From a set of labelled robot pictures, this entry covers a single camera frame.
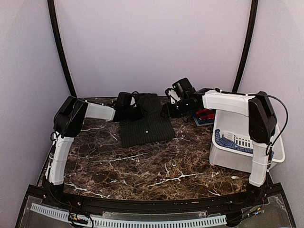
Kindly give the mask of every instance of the red object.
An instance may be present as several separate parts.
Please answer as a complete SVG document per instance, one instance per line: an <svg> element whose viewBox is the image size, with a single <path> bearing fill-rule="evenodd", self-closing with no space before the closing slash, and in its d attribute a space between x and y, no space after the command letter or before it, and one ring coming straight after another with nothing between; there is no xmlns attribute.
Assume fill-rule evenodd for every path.
<svg viewBox="0 0 304 228"><path fill-rule="evenodd" d="M210 120L215 117L215 110L202 109L196 112L197 117L200 120Z"/></svg>

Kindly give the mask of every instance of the cable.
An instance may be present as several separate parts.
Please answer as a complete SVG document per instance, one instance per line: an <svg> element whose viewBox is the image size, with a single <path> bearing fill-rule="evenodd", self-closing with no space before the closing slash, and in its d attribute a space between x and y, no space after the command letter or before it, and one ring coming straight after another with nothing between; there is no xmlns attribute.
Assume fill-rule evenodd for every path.
<svg viewBox="0 0 304 228"><path fill-rule="evenodd" d="M241 217L241 216L245 215L247 212L249 212L252 208L254 208L254 207L258 204L258 202L259 202L260 200L263 201L263 206L264 206L265 201L264 201L263 197L266 195L267 189L268 189L268 175L266 175L265 183L266 183L266 186L265 186L265 190L264 190L263 194L260 193L260 197L259 197L258 199L256 199L256 201L253 203L253 205L251 206L251 208L249 208L249 209L247 209L246 211L244 211L241 215L239 215L239 216L237 216L237 217L235 217L235 218L233 218L233 219L228 220L227 222L233 222L233 223L236 222L236 221L235 221L236 219L238 219L239 217Z"/></svg>
<svg viewBox="0 0 304 228"><path fill-rule="evenodd" d="M83 212L81 209L72 206L72 204L66 204L66 203L61 202L60 200L58 200L58 199L53 195L51 189L49 189L49 192L50 192L51 196L53 197L53 199L56 200L58 203L60 203L60 204L62 204L62 205L65 205L65 206L68 206L68 207L70 207L70 208L74 208L74 209L80 211L84 216L86 216L88 219L91 220L91 222L92 222L91 228L94 228L94 221L93 221L93 219L91 218L90 215L88 215L87 213Z"/></svg>
<svg viewBox="0 0 304 228"><path fill-rule="evenodd" d="M276 143L276 141L278 140L278 138L281 136L281 134L283 133L283 131L285 130L286 126L287 126L287 123L288 123L288 117L289 117L289 114L288 114L288 109L286 107L286 105L283 103L283 101L281 101L279 98L275 97L275 96L272 96L272 95L268 95L268 94L243 94L243 93L233 93L233 92L228 92L228 91L221 91L220 89L218 88L215 88L215 90L219 93L223 93L223 94L236 94L236 95L247 95L247 96L266 96L266 97L270 97L270 98L273 98L275 100L277 100L278 102L281 103L281 105L284 107L285 109L285 112L286 112L286 121L285 121L285 124L282 128L282 130L280 131L280 133L278 134L278 136L275 138L274 142L270 142L270 144L268 145L268 147L266 148L266 155L269 155L269 153L272 151L272 147L274 146L274 144Z"/></svg>
<svg viewBox="0 0 304 228"><path fill-rule="evenodd" d="M286 126L287 126L287 123L288 123L288 109L286 107L286 105L283 103L283 101L281 101L279 98L275 97L275 96L271 96L271 95L268 95L268 94L248 94L248 96L266 96L266 97L270 97L270 98L273 98L275 100L277 100L278 102L281 103L281 105L284 107L285 109L285 112L286 112L286 121L285 121L285 124L281 130L281 132L277 135L277 137L275 138L274 142L271 142L270 143L270 151L272 150L272 147L274 146L274 144L276 143L276 141L278 140L278 138L281 136L281 134L283 133L283 131L285 130Z"/></svg>
<svg viewBox="0 0 304 228"><path fill-rule="evenodd" d="M232 222L230 222L230 223L240 223L241 221L243 221L243 220L245 220L245 219L247 219L247 218L253 217L253 216L255 216L255 215L258 215L258 214L264 213L264 212L265 212L265 210L261 210L261 208L257 208L256 210L254 210L254 211L248 213L246 217L244 217L244 218L242 218L242 219L239 219L239 220L236 220L236 221L232 221Z"/></svg>
<svg viewBox="0 0 304 228"><path fill-rule="evenodd" d="M87 225L87 221L86 220L78 218L78 213L75 214L75 216L73 216L71 213L69 213L68 220L72 223L72 225L70 224L70 226L72 226L74 228L84 228Z"/></svg>
<svg viewBox="0 0 304 228"><path fill-rule="evenodd" d="M56 131L53 131L49 138L53 142L58 138L59 135L60 135L59 133L57 134Z"/></svg>
<svg viewBox="0 0 304 228"><path fill-rule="evenodd" d="M184 123L188 123L189 119L190 119L191 115L190 113L188 113L187 116L182 116L181 119L183 120Z"/></svg>

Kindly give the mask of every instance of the white cable tray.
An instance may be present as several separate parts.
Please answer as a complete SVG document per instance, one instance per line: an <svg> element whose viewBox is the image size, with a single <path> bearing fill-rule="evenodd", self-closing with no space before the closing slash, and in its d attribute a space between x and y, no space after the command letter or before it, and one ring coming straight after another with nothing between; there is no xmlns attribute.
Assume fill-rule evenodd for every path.
<svg viewBox="0 0 304 228"><path fill-rule="evenodd" d="M67 210L50 208L45 205L40 205L36 203L32 203L32 207L30 210L56 220L69 222ZM88 220L85 216L82 217L79 215L78 217ZM105 218L94 217L93 215L91 215L91 218L94 221L95 228L204 228L204 227L213 227L213 226L227 224L226 215L214 216L210 218L201 218L201 219L199 218L199 219L191 219L191 220L180 220L180 221L147 221L147 222L105 219ZM91 227L91 221L89 221L87 227Z"/></svg>

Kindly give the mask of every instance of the black cloth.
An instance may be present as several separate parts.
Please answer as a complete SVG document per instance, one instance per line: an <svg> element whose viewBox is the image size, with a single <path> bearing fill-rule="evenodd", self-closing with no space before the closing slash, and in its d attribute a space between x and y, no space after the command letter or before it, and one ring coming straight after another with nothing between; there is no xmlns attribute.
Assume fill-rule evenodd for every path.
<svg viewBox="0 0 304 228"><path fill-rule="evenodd" d="M120 122L120 138L122 147L142 145L175 137L169 119L160 116L161 102L156 94L139 94L137 104L140 105L143 117L137 121Z"/></svg>

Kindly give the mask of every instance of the brown marble surface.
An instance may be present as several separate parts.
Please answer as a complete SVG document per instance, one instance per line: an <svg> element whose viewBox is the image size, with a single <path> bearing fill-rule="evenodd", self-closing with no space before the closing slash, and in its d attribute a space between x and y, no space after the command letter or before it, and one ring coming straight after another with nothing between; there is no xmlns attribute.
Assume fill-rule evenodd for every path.
<svg viewBox="0 0 304 228"><path fill-rule="evenodd" d="M89 99L111 103L110 98ZM122 148L119 123L85 119L65 192L118 200L184 200L245 191L249 174L209 164L212 126L171 119L173 140Z"/></svg>

